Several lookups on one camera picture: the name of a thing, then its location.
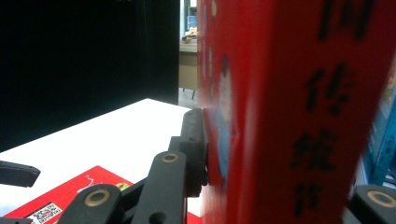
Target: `cartoon illustration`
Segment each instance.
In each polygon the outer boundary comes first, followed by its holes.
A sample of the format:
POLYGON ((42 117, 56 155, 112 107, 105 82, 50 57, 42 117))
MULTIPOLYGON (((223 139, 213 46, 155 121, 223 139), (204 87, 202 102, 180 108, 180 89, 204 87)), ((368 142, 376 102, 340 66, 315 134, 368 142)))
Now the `cartoon illustration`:
POLYGON ((215 78, 213 77, 213 52, 212 48, 209 48, 209 125, 210 129, 214 130, 216 128, 216 99, 215 99, 215 78))
POLYGON ((383 99, 388 104, 391 105, 393 102, 393 93, 396 87, 396 63, 392 66, 389 74, 388 85, 384 90, 383 99))
POLYGON ((216 112, 216 123, 218 126, 218 151, 219 168, 224 183, 227 181, 229 151, 230 151, 230 121, 232 115, 232 90, 231 72, 228 67, 227 57, 222 60, 222 71, 219 81, 219 104, 216 112))

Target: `blue object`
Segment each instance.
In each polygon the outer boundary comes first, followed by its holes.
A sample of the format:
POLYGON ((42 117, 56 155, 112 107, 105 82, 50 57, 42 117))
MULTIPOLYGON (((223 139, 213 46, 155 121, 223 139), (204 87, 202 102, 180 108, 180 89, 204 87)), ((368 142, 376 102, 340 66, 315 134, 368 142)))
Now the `blue object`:
POLYGON ((219 168, 221 177, 224 181, 224 186, 227 183, 228 176, 228 163, 230 154, 230 122, 225 121, 221 115, 221 108, 218 105, 216 111, 216 123, 218 126, 219 139, 218 139, 218 153, 219 153, 219 168))
POLYGON ((190 30, 191 27, 197 27, 197 17, 196 16, 188 16, 187 17, 187 30, 190 30))
POLYGON ((368 183, 383 185, 396 153, 396 72, 389 79, 376 112, 363 156, 368 183))

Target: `dark background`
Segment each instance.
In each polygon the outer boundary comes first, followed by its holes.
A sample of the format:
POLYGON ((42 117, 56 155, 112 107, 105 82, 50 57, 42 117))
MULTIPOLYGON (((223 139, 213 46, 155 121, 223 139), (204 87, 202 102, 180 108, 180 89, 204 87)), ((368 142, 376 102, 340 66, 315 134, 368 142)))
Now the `dark background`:
POLYGON ((177 0, 0 1, 0 152, 145 98, 176 105, 178 41, 177 0))

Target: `white tabletop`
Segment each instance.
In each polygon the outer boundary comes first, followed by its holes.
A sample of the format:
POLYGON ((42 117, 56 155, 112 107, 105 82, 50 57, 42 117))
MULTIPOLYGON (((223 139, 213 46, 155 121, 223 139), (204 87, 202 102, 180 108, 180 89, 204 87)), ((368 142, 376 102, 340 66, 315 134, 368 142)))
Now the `white tabletop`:
MULTIPOLYGON (((95 165, 136 183, 171 136, 180 136, 187 111, 146 99, 0 153, 0 161, 41 171, 31 188, 0 185, 0 217, 95 165)), ((189 199, 189 212, 200 217, 200 204, 189 199)))

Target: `red book cover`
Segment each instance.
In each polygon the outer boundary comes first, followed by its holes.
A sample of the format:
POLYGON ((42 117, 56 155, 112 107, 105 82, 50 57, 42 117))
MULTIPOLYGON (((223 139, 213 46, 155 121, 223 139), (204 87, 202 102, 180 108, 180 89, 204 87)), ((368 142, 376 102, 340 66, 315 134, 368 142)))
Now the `red book cover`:
MULTIPOLYGON (((54 224, 60 218, 62 211, 66 209, 80 191, 96 184, 111 184, 118 186, 120 190, 124 190, 131 187, 133 183, 101 166, 94 166, 90 170, 8 213, 5 217, 27 217, 32 219, 34 224, 54 224)), ((188 213, 188 223, 200 224, 202 220, 200 217, 188 213)))
POLYGON ((387 80, 395 1, 201 0, 205 223, 340 223, 387 80))

